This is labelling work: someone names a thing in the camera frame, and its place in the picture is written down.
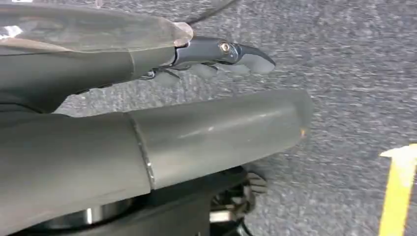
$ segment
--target bolt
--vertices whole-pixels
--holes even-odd
[[[227,42],[221,42],[220,43],[220,50],[222,50],[222,52],[228,54],[230,52],[230,44]]]

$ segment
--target yellow parking line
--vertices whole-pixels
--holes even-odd
[[[402,236],[417,164],[417,145],[391,149],[380,156],[391,157],[380,236]]]

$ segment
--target chrome part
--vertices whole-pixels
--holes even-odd
[[[230,210],[217,210],[210,212],[210,223],[220,223],[237,220]]]
[[[33,229],[62,230],[93,225],[123,214],[129,209],[129,207],[132,205],[132,202],[132,199],[127,199],[115,203],[88,208],[86,210],[43,222],[34,226]]]

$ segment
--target cable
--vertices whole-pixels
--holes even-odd
[[[249,230],[249,228],[246,226],[245,220],[242,220],[241,225],[242,225],[243,231],[245,231],[245,234],[247,234],[248,236],[254,236],[252,232]]]
[[[243,222],[243,218],[238,219],[237,222],[230,229],[227,230],[227,232],[225,232],[224,234],[222,234],[222,236],[232,236],[232,235],[235,235],[238,232],[238,228],[242,224],[242,222]]]
[[[199,17],[195,18],[195,19],[188,19],[187,21],[185,21],[187,24],[194,25],[198,22],[204,21],[212,16],[217,15],[218,13],[222,12],[223,10],[225,10],[226,8],[230,7],[231,5],[233,5],[234,3],[237,3],[239,0],[224,0],[225,3],[220,4],[218,7],[208,10],[205,13],[203,13],[202,15],[200,15]]]

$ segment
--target painted line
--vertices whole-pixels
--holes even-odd
[[[380,156],[391,158],[379,236],[404,234],[417,165],[417,144],[394,148]]]

